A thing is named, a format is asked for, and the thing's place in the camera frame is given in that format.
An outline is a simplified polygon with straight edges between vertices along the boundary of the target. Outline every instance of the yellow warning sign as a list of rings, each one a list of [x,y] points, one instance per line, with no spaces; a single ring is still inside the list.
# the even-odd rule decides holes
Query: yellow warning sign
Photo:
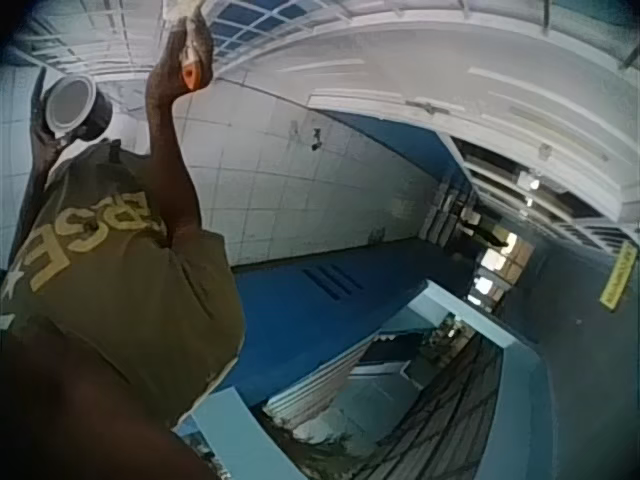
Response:
[[[611,276],[609,277],[607,286],[602,291],[602,295],[600,295],[600,303],[607,308],[615,310],[618,306],[620,297],[629,282],[629,277],[631,276],[633,264],[635,263],[637,256],[638,249],[630,242],[625,241],[622,244],[620,253],[618,254],[616,264],[611,271]]]

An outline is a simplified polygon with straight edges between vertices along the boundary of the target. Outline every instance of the vent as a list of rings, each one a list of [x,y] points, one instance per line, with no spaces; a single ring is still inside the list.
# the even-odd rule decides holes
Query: vent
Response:
[[[332,300],[340,301],[353,295],[363,286],[337,265],[305,268],[302,273]]]

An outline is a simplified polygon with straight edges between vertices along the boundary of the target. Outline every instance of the blue wall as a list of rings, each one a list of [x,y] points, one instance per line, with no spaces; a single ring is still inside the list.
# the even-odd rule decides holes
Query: blue wall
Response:
[[[465,186],[464,189],[468,190],[469,182],[464,173],[435,132],[365,115],[323,113],[382,143],[438,181],[452,173],[452,185]]]
[[[354,283],[336,273],[338,267]],[[351,293],[322,276],[324,268]],[[311,272],[338,294],[330,297]],[[312,257],[236,275],[247,334],[221,389],[235,386],[256,405],[376,331],[432,278],[462,295],[472,271],[419,240]]]

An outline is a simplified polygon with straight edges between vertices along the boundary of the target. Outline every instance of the curved ceiling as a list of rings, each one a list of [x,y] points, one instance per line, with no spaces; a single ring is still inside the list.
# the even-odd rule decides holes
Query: curved ceiling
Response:
[[[639,35],[616,2],[206,0],[203,11],[225,77],[456,136],[637,221]],[[160,1],[47,0],[9,50],[90,74],[136,110],[167,29]]]

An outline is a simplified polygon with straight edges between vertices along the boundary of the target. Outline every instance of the man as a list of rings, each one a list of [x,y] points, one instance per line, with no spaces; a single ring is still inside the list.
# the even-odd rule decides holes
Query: man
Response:
[[[212,42],[195,32],[212,79]],[[212,478],[169,431],[219,383],[244,338],[222,237],[203,231],[171,108],[185,22],[147,81],[150,158],[64,140],[32,100],[33,170],[1,289],[3,478]]]

